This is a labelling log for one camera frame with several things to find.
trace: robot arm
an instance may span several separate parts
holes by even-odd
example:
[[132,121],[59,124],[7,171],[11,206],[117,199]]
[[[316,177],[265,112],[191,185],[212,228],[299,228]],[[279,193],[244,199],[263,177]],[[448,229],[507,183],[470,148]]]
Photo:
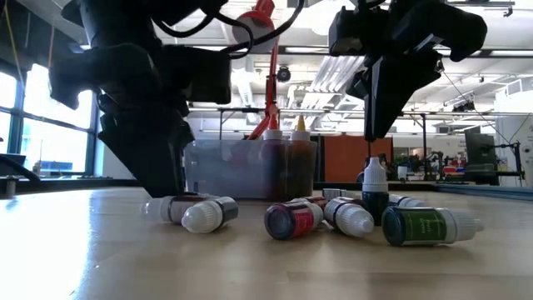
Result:
[[358,0],[356,11],[342,9],[330,27],[332,56],[365,56],[366,70],[355,74],[346,93],[365,99],[365,138],[383,138],[413,92],[441,77],[437,44],[459,62],[483,46],[483,18],[440,0]]

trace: clear plastic container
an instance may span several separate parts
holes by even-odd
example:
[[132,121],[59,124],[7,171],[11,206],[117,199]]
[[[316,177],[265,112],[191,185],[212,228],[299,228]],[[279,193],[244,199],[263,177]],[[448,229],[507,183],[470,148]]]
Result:
[[[187,190],[276,202],[311,196],[316,143],[298,143],[297,152],[285,140],[194,141],[184,150]],[[302,143],[311,155],[298,155]]]

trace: orange wall panel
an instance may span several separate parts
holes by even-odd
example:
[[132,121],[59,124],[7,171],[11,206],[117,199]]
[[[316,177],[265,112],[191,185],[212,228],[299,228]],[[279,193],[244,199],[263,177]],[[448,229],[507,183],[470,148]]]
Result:
[[[376,140],[371,146],[372,156],[385,153],[390,160],[391,145],[391,138]],[[365,167],[368,146],[364,137],[324,137],[324,152],[326,182],[354,183]]]

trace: food coloring bottle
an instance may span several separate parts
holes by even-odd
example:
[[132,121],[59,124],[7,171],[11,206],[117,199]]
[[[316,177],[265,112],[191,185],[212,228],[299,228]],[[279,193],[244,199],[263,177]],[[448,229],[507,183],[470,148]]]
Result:
[[210,233],[237,218],[239,207],[230,197],[199,202],[185,211],[182,225],[191,233]]
[[310,202],[285,202],[270,206],[265,213],[265,228],[277,240],[296,238],[322,222],[320,207]]
[[389,206],[388,188],[386,171],[380,165],[380,159],[371,157],[370,163],[365,169],[362,196],[376,226],[381,226],[381,215]]
[[185,211],[188,208],[200,201],[213,198],[217,197],[197,194],[153,198],[150,202],[141,206],[141,213],[153,222],[182,225],[183,215],[185,215]]
[[326,208],[327,200],[323,196],[310,196],[310,197],[299,197],[292,199],[290,202],[309,202],[318,205],[318,207],[324,211]]
[[288,146],[279,130],[276,115],[270,117],[268,129],[263,133],[261,161],[263,170],[263,190],[270,201],[288,201],[286,197],[286,174]]
[[382,227],[392,246],[452,244],[471,240],[484,229],[467,211],[431,207],[389,207]]
[[349,237],[363,238],[374,230],[372,215],[346,197],[337,197],[328,202],[324,219]]

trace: red squeeze bottle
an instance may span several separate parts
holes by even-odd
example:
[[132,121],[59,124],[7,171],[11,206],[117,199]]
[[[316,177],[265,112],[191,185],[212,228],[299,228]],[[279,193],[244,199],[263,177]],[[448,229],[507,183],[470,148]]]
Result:
[[315,148],[311,143],[311,134],[306,131],[302,115],[298,117],[296,130],[291,132],[288,162],[287,196],[298,198],[311,195],[315,171]]
[[261,150],[263,191],[266,199],[286,200],[286,152],[283,132],[278,129],[276,114],[270,116],[268,130],[263,133]]

